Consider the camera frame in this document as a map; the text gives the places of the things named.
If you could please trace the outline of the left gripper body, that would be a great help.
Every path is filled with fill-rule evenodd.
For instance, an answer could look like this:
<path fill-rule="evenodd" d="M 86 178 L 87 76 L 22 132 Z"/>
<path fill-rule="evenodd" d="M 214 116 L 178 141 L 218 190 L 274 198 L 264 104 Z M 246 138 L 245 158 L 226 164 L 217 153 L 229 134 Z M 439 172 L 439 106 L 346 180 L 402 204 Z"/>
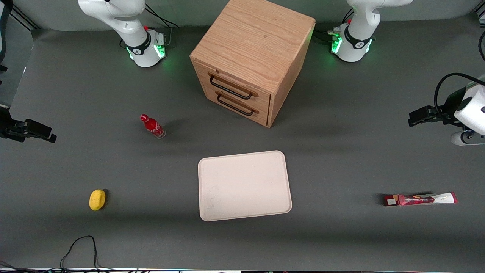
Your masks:
<path fill-rule="evenodd" d="M 466 88 L 461 88 L 451 93 L 445 100 L 445 103 L 438 106 L 438 93 L 440 88 L 435 89 L 435 108 L 438 110 L 437 118 L 440 119 L 443 125 L 464 126 L 464 123 L 459 121 L 455 116 L 455 111 L 458 110 L 464 95 Z"/>

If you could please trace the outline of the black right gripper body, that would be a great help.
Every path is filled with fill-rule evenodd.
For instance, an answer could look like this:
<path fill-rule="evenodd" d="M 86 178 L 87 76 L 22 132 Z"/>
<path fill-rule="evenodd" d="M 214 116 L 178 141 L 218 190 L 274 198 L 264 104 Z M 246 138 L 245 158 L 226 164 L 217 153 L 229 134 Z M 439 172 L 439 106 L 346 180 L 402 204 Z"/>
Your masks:
<path fill-rule="evenodd" d="M 12 119 L 9 109 L 0 107 L 0 137 L 17 142 L 24 142 L 24 122 Z"/>

